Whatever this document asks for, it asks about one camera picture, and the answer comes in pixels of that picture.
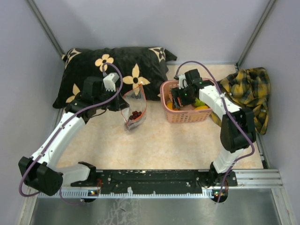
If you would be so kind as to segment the yellow mango toy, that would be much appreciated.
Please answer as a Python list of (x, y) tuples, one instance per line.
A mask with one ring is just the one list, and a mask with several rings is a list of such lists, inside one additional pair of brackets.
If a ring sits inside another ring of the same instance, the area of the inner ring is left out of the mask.
[(196, 107), (194, 110), (207, 110), (207, 109), (209, 109), (209, 107), (207, 105), (202, 105), (202, 106)]

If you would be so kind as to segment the clear zip top bag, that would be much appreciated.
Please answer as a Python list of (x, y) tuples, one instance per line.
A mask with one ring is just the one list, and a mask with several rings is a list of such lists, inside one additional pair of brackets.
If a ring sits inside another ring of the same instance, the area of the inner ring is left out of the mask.
[[(128, 103), (128, 107), (121, 110), (124, 119), (124, 128), (126, 131), (136, 129), (144, 123), (146, 119), (147, 100), (143, 89), (143, 82), (123, 95), (123, 99)], [(141, 111), (141, 116), (136, 120), (129, 120), (129, 116), (133, 111)]]

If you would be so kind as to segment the dark red grape bunch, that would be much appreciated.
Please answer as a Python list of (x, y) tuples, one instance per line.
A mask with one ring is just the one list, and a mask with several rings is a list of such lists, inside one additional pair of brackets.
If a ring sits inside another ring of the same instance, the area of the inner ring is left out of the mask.
[(132, 114), (129, 116), (129, 120), (136, 120), (141, 116), (141, 111), (133, 111)]

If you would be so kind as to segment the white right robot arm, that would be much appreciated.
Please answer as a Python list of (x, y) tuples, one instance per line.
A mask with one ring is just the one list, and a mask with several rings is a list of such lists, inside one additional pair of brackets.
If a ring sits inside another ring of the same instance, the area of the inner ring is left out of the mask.
[(233, 103), (222, 93), (215, 78), (204, 80), (197, 69), (183, 74), (176, 73), (178, 86), (171, 89), (173, 107), (179, 108), (203, 101), (221, 120), (220, 141), (222, 144), (218, 157), (211, 163), (206, 186), (225, 183), (226, 176), (242, 158), (247, 148), (254, 148), (256, 141), (254, 114), (252, 110)]

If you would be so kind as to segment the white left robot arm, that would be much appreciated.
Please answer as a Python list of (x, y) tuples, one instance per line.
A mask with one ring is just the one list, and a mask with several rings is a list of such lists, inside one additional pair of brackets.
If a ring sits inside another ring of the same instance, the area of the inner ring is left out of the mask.
[(18, 163), (22, 179), (19, 190), (27, 185), (38, 193), (53, 196), (65, 185), (83, 182), (87, 186), (98, 180), (95, 166), (79, 162), (75, 166), (57, 168), (57, 164), (75, 135), (87, 124), (97, 109), (117, 110), (118, 97), (122, 85), (117, 82), (123, 78), (117, 73), (110, 73), (104, 78), (88, 77), (84, 87), (68, 103), (60, 122), (48, 139), (31, 157), (22, 157)]

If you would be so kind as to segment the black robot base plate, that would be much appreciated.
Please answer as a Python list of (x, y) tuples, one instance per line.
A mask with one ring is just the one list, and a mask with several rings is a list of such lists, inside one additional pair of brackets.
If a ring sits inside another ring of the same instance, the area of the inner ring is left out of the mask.
[(224, 173), (209, 170), (94, 170), (72, 187), (98, 187), (102, 194), (201, 194), (221, 185)]

